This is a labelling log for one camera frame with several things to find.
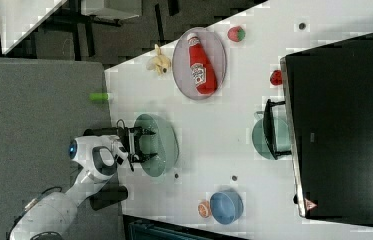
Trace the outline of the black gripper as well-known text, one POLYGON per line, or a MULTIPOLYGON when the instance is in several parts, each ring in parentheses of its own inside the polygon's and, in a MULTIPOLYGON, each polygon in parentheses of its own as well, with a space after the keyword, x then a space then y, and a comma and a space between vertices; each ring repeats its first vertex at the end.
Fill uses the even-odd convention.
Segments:
POLYGON ((142 135, 154 135, 154 132, 142 127, 119 127, 117 129, 117 155, 121 158, 120 162, 144 163, 157 156, 157 153, 143 154, 139 153, 138 137, 142 135))

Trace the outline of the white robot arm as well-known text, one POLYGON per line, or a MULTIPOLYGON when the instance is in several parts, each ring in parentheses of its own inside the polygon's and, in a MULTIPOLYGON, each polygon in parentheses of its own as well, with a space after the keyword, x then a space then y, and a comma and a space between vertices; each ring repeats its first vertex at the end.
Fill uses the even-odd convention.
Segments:
POLYGON ((63 240, 74 222, 78 207, 101 191, 127 161, 133 165, 149 160, 139 147, 143 136, 154 131, 143 127, 87 129, 71 140, 69 158, 80 167, 67 191, 49 188, 30 201, 14 221, 6 240, 63 240))

